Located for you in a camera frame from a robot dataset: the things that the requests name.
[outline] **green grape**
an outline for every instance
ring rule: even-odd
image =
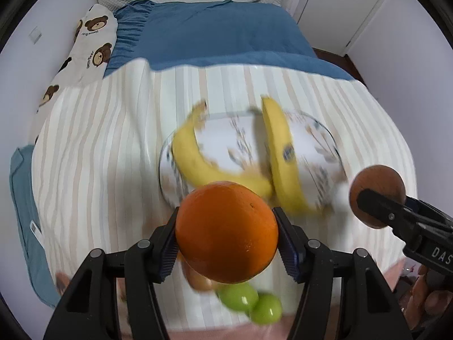
[[[258,301],[258,292],[246,282],[224,285],[217,291],[217,296],[225,307],[236,312],[248,312]]]
[[[275,295],[260,293],[257,304],[249,313],[250,319],[258,325],[269,325],[282,317],[282,303]]]

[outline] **white door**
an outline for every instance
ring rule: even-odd
[[[378,0],[308,0],[299,27],[310,45],[342,55]]]

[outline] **wall socket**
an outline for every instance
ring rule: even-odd
[[[38,42],[38,40],[41,38],[41,36],[42,36],[42,33],[38,27],[33,28],[33,30],[29,34],[30,40],[31,40],[31,42],[33,42],[33,44]]]

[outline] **yellow banana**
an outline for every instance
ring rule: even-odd
[[[293,139],[286,116],[279,104],[270,97],[262,97],[263,118],[270,152],[270,168],[277,198],[289,214],[308,212],[294,154]]]
[[[263,175],[221,171],[203,158],[196,143],[194,127],[205,110],[204,101],[195,105],[186,122],[176,130],[173,136],[173,157],[184,179],[194,187],[215,181],[236,182],[262,198],[270,198],[273,193],[272,182]]]

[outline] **striped blanket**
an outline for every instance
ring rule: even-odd
[[[384,164],[398,171],[406,193],[416,197],[408,146],[358,81],[257,65],[152,71],[145,60],[136,59],[89,86],[66,88],[39,135],[33,195],[54,279],[59,272],[71,277],[91,249],[125,250],[168,220],[172,210],[159,192],[159,154],[193,104],[206,100],[211,114],[245,111],[260,107],[262,94],[325,124],[350,182],[365,167]],[[403,256],[403,242],[389,228],[370,229],[352,212],[301,218],[298,224],[331,249],[366,248],[382,271]],[[258,289],[279,296],[286,314],[296,311],[302,288],[286,275],[278,254],[252,280]],[[248,322],[214,294],[194,292],[179,262],[156,292],[164,322],[173,331]],[[339,288],[334,293],[338,296]],[[124,328],[125,315],[121,323]]]

